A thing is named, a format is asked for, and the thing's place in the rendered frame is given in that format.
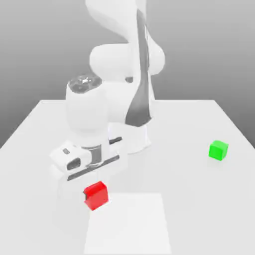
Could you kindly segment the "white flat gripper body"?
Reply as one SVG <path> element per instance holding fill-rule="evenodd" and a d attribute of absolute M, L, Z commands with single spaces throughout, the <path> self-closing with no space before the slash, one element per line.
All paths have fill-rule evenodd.
<path fill-rule="evenodd" d="M 128 168 L 128 155 L 120 153 L 97 167 L 88 167 L 62 177 L 57 183 L 57 197 L 67 199 L 83 193 L 84 189 L 99 181 L 107 184 L 110 179 Z"/>

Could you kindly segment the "small green cube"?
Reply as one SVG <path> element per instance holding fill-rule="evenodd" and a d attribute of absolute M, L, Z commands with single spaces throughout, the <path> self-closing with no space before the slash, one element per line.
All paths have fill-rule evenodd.
<path fill-rule="evenodd" d="M 220 140 L 215 140 L 210 144 L 208 156 L 216 160 L 222 161 L 228 152 L 229 144 Z"/>

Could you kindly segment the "small red cube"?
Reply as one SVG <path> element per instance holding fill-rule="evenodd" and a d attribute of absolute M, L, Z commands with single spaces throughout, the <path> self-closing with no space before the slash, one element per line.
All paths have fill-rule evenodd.
<path fill-rule="evenodd" d="M 84 203 L 93 211 L 108 202 L 108 190 L 106 185 L 99 181 L 85 188 L 83 191 L 85 195 Z"/>

